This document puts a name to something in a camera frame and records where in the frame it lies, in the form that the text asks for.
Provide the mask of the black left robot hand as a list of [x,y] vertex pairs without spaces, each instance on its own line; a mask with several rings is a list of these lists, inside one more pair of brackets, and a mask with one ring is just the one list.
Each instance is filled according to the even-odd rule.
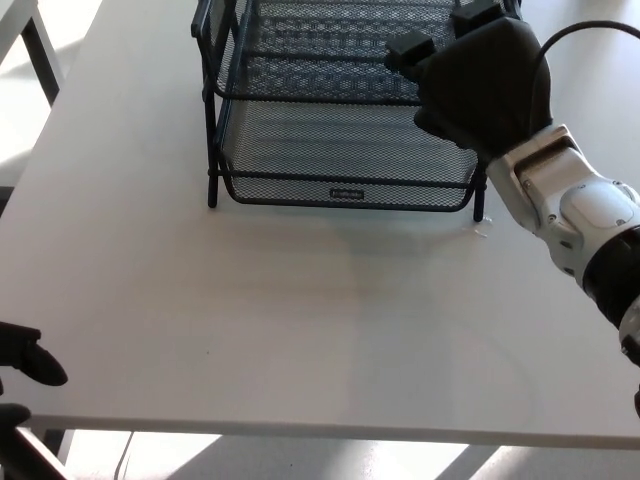
[[[18,370],[42,385],[62,386],[68,375],[54,355],[39,345],[41,335],[36,328],[1,321],[1,367]],[[30,416],[23,405],[1,404],[1,433],[17,428]]]

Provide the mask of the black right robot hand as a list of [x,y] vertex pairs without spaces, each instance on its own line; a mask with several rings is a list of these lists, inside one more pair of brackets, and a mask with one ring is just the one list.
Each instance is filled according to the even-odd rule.
[[384,63],[416,86],[419,129],[489,161],[551,124],[549,68],[531,26],[495,1],[457,7],[450,23],[443,47],[417,30],[389,38]]

